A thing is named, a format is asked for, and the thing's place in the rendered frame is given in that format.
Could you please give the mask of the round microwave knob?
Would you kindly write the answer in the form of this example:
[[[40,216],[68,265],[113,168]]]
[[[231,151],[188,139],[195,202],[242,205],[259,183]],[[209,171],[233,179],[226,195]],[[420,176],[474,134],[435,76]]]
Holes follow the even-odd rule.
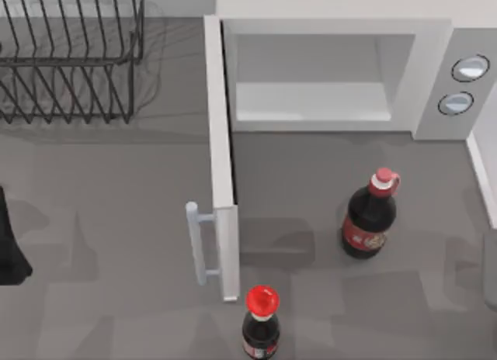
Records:
[[[490,68],[487,57],[476,54],[458,60],[451,69],[451,76],[460,83],[469,83],[482,78]]]
[[[474,97],[469,92],[458,92],[445,95],[438,103],[438,110],[446,116],[456,116],[467,112],[474,103]]]

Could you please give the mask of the large dark soda bottle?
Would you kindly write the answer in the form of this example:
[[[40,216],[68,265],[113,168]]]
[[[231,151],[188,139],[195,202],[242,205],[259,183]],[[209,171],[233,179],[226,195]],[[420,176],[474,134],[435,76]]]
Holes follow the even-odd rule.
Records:
[[[401,177],[390,168],[378,168],[369,182],[349,199],[341,228],[343,250],[360,260],[378,254],[397,217],[395,193]]]

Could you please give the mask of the white microwave door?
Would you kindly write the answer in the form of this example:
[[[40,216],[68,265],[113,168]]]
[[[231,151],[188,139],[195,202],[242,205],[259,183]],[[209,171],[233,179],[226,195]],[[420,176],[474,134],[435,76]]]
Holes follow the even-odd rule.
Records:
[[[231,130],[228,125],[221,21],[216,16],[204,16],[203,30],[218,269],[223,301],[234,302],[240,296],[238,206],[235,204],[231,170]]]

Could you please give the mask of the small dark soda bottle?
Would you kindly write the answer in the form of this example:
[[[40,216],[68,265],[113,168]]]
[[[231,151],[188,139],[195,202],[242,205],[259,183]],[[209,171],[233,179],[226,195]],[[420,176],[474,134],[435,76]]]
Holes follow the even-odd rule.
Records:
[[[245,296],[248,309],[242,323],[242,347],[252,360],[269,360],[279,347],[280,305],[277,291],[268,285],[253,286]]]

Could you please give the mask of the pale microwave oven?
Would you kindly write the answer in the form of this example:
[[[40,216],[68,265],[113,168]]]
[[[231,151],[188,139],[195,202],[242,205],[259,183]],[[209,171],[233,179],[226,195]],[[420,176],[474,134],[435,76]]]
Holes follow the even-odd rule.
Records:
[[[497,0],[217,0],[241,132],[409,132],[463,140],[497,81]],[[460,83],[453,65],[490,61]],[[445,95],[469,92],[446,116]]]

